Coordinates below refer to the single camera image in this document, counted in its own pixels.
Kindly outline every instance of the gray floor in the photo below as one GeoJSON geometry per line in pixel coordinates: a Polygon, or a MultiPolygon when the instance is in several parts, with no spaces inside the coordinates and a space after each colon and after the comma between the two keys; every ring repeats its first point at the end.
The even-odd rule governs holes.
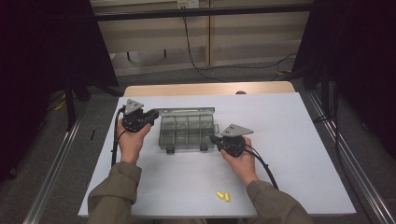
{"type": "MultiPolygon", "coordinates": [[[[267,64],[269,63],[249,64],[249,66],[264,66],[267,64]]],[[[291,65],[292,62],[282,63],[280,70],[289,70],[291,65]]],[[[206,76],[219,78],[226,82],[268,81],[275,77],[278,78],[276,67],[268,69],[229,67],[202,72],[206,76]]],[[[202,77],[194,69],[183,69],[122,76],[119,77],[120,87],[118,90],[123,91],[130,85],[203,82],[215,81],[202,77]]],[[[293,80],[292,83],[301,94],[311,118],[316,118],[318,113],[309,100],[308,92],[302,87],[302,81],[297,79],[293,80]]],[[[99,90],[90,89],[90,91],[92,92],[92,98],[88,103],[76,101],[78,112],[84,111],[84,107],[86,109],[82,114],[74,142],[65,157],[62,171],[50,191],[51,194],[45,203],[42,216],[39,216],[39,223],[86,223],[87,221],[85,218],[78,217],[77,212],[105,141],[107,128],[117,103],[117,98],[107,96],[99,90]]],[[[338,114],[341,134],[345,137],[364,172],[373,181],[375,188],[394,215],[396,213],[396,161],[382,148],[373,133],[363,130],[359,116],[349,106],[342,94],[338,114]]],[[[31,148],[20,162],[17,177],[1,183],[0,223],[22,223],[24,221],[64,140],[66,122],[65,108],[60,111],[50,111],[31,148]]],[[[334,152],[333,140],[324,125],[322,123],[316,123],[315,125],[357,209],[357,214],[350,216],[314,217],[315,223],[380,223],[349,171],[346,174],[350,176],[352,186],[357,191],[356,194],[347,183],[345,174],[343,174],[339,165],[340,161],[334,152]]]]}

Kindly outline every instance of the white table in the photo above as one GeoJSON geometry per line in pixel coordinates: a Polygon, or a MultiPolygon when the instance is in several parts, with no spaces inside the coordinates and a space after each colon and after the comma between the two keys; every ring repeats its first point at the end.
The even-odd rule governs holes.
{"type": "MultiPolygon", "coordinates": [[[[118,108],[127,99],[120,98],[118,108]]],[[[220,130],[234,123],[254,131],[248,137],[270,165],[279,189],[297,199],[310,215],[356,212],[298,93],[131,99],[143,103],[145,111],[166,107],[215,107],[214,120],[220,130]]],[[[160,150],[160,119],[146,137],[137,163],[143,173],[137,202],[132,208],[134,217],[256,216],[246,188],[215,148],[175,155],[160,150]],[[231,201],[220,200],[217,190],[230,192],[231,201]]],[[[88,215],[88,193],[108,175],[112,135],[111,125],[79,216],[88,215]]],[[[258,161],[256,168],[259,178],[269,181],[258,161]]]]}

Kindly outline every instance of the hand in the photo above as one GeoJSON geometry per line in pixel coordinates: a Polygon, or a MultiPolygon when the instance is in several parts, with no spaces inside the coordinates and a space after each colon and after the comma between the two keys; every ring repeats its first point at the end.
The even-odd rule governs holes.
{"type": "MultiPolygon", "coordinates": [[[[244,138],[246,144],[251,146],[251,140],[245,136],[244,138]]],[[[256,167],[254,162],[255,158],[252,155],[244,151],[241,156],[232,157],[224,149],[222,149],[220,152],[224,160],[230,163],[236,176],[238,176],[246,186],[254,180],[259,180],[256,175],[256,167]]]]}
{"type": "Polygon", "coordinates": [[[117,137],[120,139],[121,161],[136,164],[137,159],[139,159],[139,152],[143,146],[143,140],[150,129],[151,124],[146,124],[139,132],[130,133],[122,126],[122,119],[119,119],[117,137]]]}

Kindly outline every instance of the person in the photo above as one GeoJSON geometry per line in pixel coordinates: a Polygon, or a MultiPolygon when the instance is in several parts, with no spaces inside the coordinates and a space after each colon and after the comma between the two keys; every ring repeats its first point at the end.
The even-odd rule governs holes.
{"type": "MultiPolygon", "coordinates": [[[[136,162],[150,129],[151,125],[147,124],[138,133],[128,133],[125,132],[121,119],[119,120],[120,162],[116,163],[108,177],[91,191],[88,197],[88,223],[132,222],[131,206],[136,202],[136,191],[142,172],[136,162]]],[[[250,139],[244,138],[247,145],[251,146],[250,139]]],[[[304,208],[289,194],[275,189],[257,177],[253,156],[244,152],[240,157],[234,158],[224,150],[220,152],[236,176],[247,186],[247,195],[258,214],[257,218],[240,219],[240,223],[313,223],[304,208]]],[[[205,223],[205,220],[195,220],[192,223],[205,223]]]]}

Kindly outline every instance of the transparent organizer box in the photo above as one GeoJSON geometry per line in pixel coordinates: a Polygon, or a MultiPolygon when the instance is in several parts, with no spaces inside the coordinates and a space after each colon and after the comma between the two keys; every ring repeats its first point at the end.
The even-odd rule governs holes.
{"type": "Polygon", "coordinates": [[[214,107],[160,109],[160,148],[167,153],[213,148],[209,136],[215,134],[214,112],[214,107]]]}

